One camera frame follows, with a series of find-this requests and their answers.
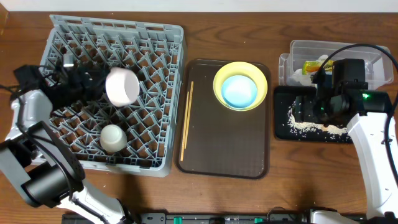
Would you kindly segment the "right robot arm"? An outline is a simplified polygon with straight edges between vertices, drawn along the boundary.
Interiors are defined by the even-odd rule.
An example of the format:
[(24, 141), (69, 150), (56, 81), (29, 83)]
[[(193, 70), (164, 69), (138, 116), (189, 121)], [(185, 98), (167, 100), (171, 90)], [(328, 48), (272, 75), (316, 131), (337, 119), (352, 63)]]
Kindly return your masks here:
[(369, 90), (364, 60), (325, 60), (312, 75), (315, 93), (298, 96), (298, 123), (347, 129), (360, 163), (367, 198), (368, 223), (397, 223), (397, 138), (394, 108), (385, 92)]

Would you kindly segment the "light blue bowl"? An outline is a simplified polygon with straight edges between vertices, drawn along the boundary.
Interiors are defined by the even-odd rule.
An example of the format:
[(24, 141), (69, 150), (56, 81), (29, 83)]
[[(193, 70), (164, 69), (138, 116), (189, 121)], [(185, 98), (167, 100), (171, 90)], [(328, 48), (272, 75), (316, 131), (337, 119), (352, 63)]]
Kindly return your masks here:
[(254, 103), (257, 97), (257, 86), (247, 76), (234, 75), (223, 82), (221, 96), (229, 107), (243, 110)]

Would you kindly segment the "white cup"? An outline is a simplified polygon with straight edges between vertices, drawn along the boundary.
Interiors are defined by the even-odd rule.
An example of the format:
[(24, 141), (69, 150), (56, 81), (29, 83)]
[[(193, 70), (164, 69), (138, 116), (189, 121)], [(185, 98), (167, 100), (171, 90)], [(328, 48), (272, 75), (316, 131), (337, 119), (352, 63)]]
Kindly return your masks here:
[(109, 124), (101, 130), (100, 144), (106, 152), (118, 152), (127, 146), (126, 133), (119, 126)]

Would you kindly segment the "yellow plate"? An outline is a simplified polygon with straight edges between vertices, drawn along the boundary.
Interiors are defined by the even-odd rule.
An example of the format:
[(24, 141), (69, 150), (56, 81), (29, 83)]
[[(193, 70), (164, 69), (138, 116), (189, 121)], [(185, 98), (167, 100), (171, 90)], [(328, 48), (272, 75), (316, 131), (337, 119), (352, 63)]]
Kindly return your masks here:
[[(257, 86), (257, 97), (254, 103), (243, 109), (237, 110), (229, 107), (221, 96), (221, 86), (223, 82), (234, 75), (244, 75), (254, 81)], [(217, 100), (225, 107), (235, 111), (248, 111), (258, 107), (266, 98), (268, 91), (267, 78), (257, 66), (247, 62), (231, 62), (223, 65), (217, 72), (213, 79), (213, 91)]]

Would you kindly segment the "green snack wrapper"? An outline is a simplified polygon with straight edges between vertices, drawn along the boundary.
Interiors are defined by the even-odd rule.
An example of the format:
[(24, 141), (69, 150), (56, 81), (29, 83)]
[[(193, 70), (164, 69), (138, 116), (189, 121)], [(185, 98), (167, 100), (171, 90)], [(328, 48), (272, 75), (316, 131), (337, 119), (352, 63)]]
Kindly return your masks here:
[[(323, 64), (323, 60), (316, 60), (316, 61), (306, 61), (302, 67), (302, 73), (304, 75), (311, 75), (317, 73), (321, 65)], [(333, 60), (327, 61), (327, 63), (323, 66), (323, 69), (326, 72), (331, 72), (333, 69)]]

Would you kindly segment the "rice and food scraps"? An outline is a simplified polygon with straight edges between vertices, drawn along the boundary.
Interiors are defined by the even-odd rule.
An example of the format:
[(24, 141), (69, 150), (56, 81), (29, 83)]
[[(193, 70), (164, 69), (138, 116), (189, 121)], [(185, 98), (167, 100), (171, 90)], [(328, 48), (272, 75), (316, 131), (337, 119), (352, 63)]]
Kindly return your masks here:
[(345, 142), (351, 140), (348, 136), (347, 128), (338, 128), (334, 125), (324, 126), (323, 124), (309, 122), (296, 122), (293, 116), (293, 108), (293, 105), (289, 106), (287, 112), (288, 120), (286, 126), (289, 127), (290, 134), (303, 138), (309, 138), (310, 134), (314, 134), (316, 137), (323, 135), (324, 140), (331, 139)]

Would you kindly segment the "pink white bowl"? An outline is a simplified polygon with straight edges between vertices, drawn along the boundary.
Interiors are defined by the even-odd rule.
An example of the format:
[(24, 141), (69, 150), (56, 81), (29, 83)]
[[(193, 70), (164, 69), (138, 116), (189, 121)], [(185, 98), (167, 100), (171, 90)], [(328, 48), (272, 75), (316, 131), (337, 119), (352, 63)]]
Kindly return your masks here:
[(105, 90), (112, 105), (127, 106), (139, 96), (139, 80), (132, 70), (114, 67), (106, 77)]

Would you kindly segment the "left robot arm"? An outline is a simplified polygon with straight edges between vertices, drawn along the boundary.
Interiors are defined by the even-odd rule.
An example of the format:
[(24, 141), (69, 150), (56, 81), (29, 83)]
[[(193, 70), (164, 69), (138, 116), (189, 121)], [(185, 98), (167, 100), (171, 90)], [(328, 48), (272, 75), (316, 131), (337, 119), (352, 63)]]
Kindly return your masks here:
[(85, 179), (80, 161), (50, 128), (51, 114), (76, 101), (99, 99), (109, 70), (44, 65), (14, 70), (12, 127), (1, 143), (1, 172), (32, 207), (71, 210), (93, 223), (135, 223), (130, 211)]

